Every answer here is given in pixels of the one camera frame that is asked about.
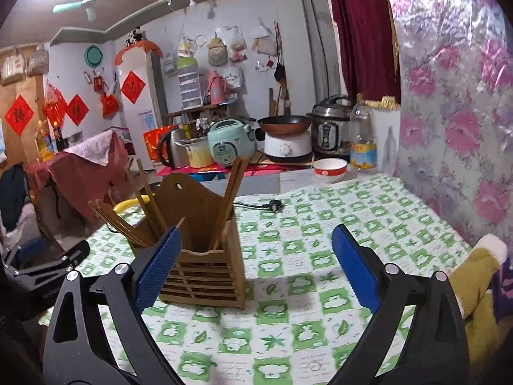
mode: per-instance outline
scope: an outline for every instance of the rice cooker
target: rice cooker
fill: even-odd
[[[230,166],[237,156],[251,158],[255,137],[249,124],[228,118],[214,123],[208,134],[210,154],[221,166]]]
[[[310,132],[265,134],[264,153],[274,162],[301,162],[312,153]]]
[[[349,118],[356,101],[347,95],[333,95],[314,106],[312,145],[314,152],[327,157],[349,160]]]

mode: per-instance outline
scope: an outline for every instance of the cooking oil bottle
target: cooking oil bottle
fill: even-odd
[[[360,99],[351,112],[349,119],[351,136],[351,166],[360,169],[372,169],[378,164],[378,149],[373,126],[371,108]]]
[[[52,138],[47,120],[41,120],[35,130],[35,144],[38,147],[41,162],[46,162],[55,156],[53,151]]]

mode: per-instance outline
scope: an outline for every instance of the green checkered tablecloth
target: green checkered tablecloth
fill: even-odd
[[[236,208],[248,280],[244,311],[157,300],[142,315],[188,384],[329,382],[371,316],[332,253],[331,233],[340,223],[383,262],[410,274],[430,276],[455,267],[469,253],[446,222],[387,175],[238,200],[258,204],[272,198],[285,204],[282,213]],[[134,224],[142,213],[134,208],[124,217]],[[133,259],[126,239],[106,226],[89,243],[91,255],[78,268],[85,276]],[[108,308],[101,307],[101,314],[120,367],[132,371]],[[397,361],[412,314],[412,308],[405,311],[381,371]]]

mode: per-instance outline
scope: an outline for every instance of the metal screw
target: metal screw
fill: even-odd
[[[66,275],[66,279],[68,281],[74,281],[78,277],[79,277],[79,273],[76,270],[74,270],[74,271],[70,272],[68,275]]]
[[[445,275],[445,272],[442,272],[441,270],[437,270],[434,273],[434,277],[437,278],[439,281],[447,281],[447,275]]]
[[[114,268],[114,272],[118,275],[124,274],[128,270],[128,265],[125,263],[120,263],[118,266]]]
[[[397,275],[399,273],[399,267],[393,263],[388,263],[385,266],[385,271],[391,275]]]

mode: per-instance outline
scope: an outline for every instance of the panda plush toy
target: panda plush toy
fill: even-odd
[[[134,43],[140,42],[141,40],[144,40],[143,32],[140,30],[140,27],[135,28],[128,34],[125,46],[130,46]]]

